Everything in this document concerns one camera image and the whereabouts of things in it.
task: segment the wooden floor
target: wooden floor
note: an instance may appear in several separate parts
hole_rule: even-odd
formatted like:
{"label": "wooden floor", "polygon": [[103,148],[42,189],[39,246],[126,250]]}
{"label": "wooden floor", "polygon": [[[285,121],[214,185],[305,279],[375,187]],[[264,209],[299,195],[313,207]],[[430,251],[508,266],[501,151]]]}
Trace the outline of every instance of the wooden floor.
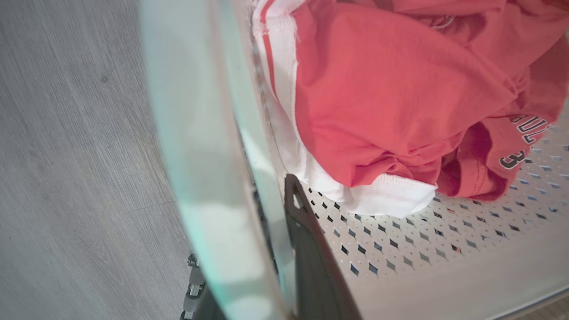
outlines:
{"label": "wooden floor", "polygon": [[0,319],[177,319],[134,0],[0,1]]}

